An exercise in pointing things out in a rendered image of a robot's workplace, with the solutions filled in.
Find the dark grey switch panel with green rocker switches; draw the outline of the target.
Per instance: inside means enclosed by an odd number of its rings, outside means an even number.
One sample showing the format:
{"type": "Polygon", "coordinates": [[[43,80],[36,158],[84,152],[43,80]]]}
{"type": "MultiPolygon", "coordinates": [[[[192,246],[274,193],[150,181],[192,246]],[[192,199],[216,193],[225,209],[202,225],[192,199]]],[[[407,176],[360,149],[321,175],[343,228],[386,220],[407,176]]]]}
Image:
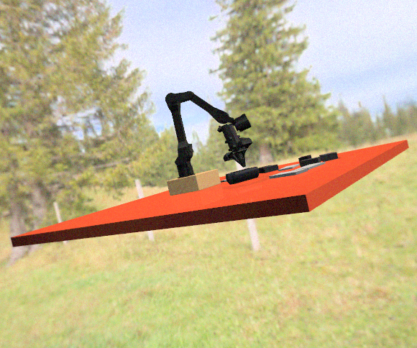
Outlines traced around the dark grey switch panel with green rocker switches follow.
{"type": "Polygon", "coordinates": [[[258,167],[246,168],[244,170],[238,170],[232,173],[226,174],[226,181],[229,185],[240,183],[253,178],[258,178],[259,169],[258,167]]]}

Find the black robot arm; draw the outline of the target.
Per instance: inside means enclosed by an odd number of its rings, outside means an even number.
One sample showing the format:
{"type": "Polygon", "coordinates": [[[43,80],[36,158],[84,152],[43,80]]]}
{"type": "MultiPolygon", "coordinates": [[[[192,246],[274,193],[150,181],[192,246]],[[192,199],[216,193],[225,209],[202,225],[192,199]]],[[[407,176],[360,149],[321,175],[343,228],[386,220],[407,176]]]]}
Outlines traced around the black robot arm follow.
{"type": "Polygon", "coordinates": [[[251,124],[245,114],[237,117],[236,119],[231,118],[225,111],[213,107],[195,95],[195,93],[192,91],[182,93],[169,93],[165,97],[165,101],[172,114],[175,132],[178,138],[178,157],[175,160],[175,164],[178,168],[179,178],[195,175],[191,165],[191,158],[193,157],[194,151],[192,144],[188,144],[186,139],[183,120],[180,113],[180,103],[192,101],[203,110],[207,111],[218,123],[225,124],[222,127],[219,126],[217,129],[218,132],[223,132],[225,139],[231,134],[236,134],[235,128],[237,131],[242,132],[251,127],[251,124]],[[226,124],[227,122],[231,124],[226,124]]]}

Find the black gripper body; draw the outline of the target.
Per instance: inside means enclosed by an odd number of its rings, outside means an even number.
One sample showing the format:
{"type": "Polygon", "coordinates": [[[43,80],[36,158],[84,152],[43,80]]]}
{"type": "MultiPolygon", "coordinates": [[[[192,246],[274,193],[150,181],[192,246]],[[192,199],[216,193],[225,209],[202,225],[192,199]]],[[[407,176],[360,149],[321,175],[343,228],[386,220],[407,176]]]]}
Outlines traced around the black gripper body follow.
{"type": "Polygon", "coordinates": [[[230,157],[234,155],[236,151],[244,150],[245,145],[251,145],[253,143],[250,138],[241,139],[241,140],[239,140],[239,138],[240,136],[237,134],[231,134],[228,137],[226,137],[225,143],[227,143],[229,146],[229,149],[228,149],[229,152],[226,153],[225,156],[223,157],[225,162],[228,160],[233,160],[230,157]]]}

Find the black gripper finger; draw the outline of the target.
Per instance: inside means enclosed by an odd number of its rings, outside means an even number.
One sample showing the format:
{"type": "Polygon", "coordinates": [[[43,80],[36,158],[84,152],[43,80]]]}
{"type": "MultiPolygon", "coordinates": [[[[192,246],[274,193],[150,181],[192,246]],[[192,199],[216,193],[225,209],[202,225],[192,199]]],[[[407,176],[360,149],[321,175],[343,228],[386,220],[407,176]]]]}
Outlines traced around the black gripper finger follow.
{"type": "Polygon", "coordinates": [[[234,160],[235,160],[235,161],[237,161],[240,165],[242,165],[242,164],[240,163],[240,161],[238,161],[238,159],[237,159],[237,157],[236,157],[235,155],[232,155],[230,158],[234,159],[234,160]]]}
{"type": "Polygon", "coordinates": [[[242,164],[243,167],[246,166],[245,164],[245,152],[247,151],[247,149],[244,150],[240,150],[240,151],[236,151],[234,153],[234,155],[237,157],[238,161],[240,161],[240,163],[242,164]]]}

